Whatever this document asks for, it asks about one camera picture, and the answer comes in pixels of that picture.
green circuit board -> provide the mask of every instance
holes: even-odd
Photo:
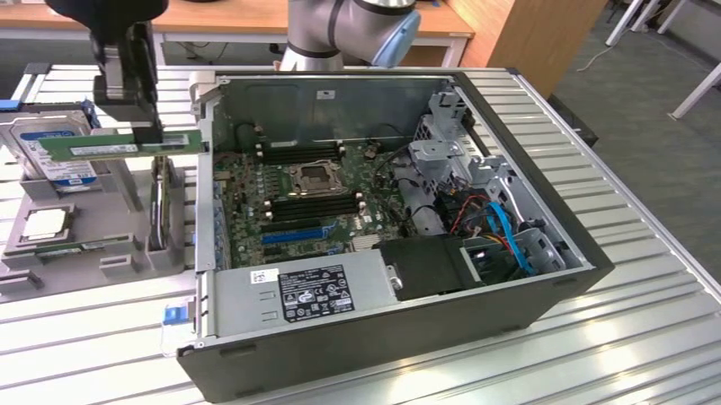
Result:
[[[276,244],[261,243],[261,226],[270,223],[264,216],[268,209],[262,202],[269,199],[312,198],[292,195],[297,191],[292,181],[292,170],[297,166],[264,165],[254,156],[246,154],[214,156],[213,178],[221,187],[232,268],[351,251],[349,242],[356,236],[375,234],[380,240],[391,240],[400,237],[400,231],[415,232],[409,221],[400,225],[400,229],[387,213],[388,207],[403,213],[404,205],[397,189],[389,181],[380,185],[372,184],[372,172],[392,152],[380,153],[375,159],[368,160],[364,157],[367,143],[347,143],[344,148],[340,162],[321,163],[335,168],[341,183],[339,192],[363,193],[363,210],[357,214],[317,218],[327,230],[324,239]]]

red cable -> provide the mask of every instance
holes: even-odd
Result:
[[[455,232],[455,229],[457,227],[457,222],[460,221],[460,218],[463,217],[463,211],[467,207],[468,203],[473,198],[480,198],[481,200],[491,201],[485,196],[468,196],[468,198],[463,201],[463,205],[460,206],[460,211],[457,211],[457,216],[455,217],[455,221],[452,222],[452,226],[449,227],[449,234]]]

wooden desk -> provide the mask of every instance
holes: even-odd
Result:
[[[417,3],[421,15],[415,46],[445,48],[445,68],[457,66],[472,30],[452,9],[440,3]],[[162,42],[285,43],[287,0],[220,0],[189,3],[169,0],[168,11],[153,20],[154,48]],[[0,6],[0,38],[86,40],[85,28],[41,4]]]

ribbed metal surface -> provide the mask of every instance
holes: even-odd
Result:
[[[162,120],[178,127],[192,124],[188,74],[177,68],[160,71]],[[53,67],[36,101],[80,100],[93,75],[93,67]],[[523,331],[233,403],[721,400],[715,283],[580,140],[558,125],[523,80],[500,69],[468,75],[616,269]],[[106,117],[102,121],[113,124]],[[192,157],[178,161],[192,166]],[[144,164],[136,161],[133,167]],[[3,180],[17,175],[11,165],[0,171]],[[192,182],[193,172],[185,174]],[[11,182],[0,184],[0,208],[17,204],[11,198],[19,192]],[[185,212],[192,214],[190,205]],[[186,258],[190,265],[190,249]],[[158,344],[160,310],[192,288],[185,273],[0,305],[0,403],[202,403]]]

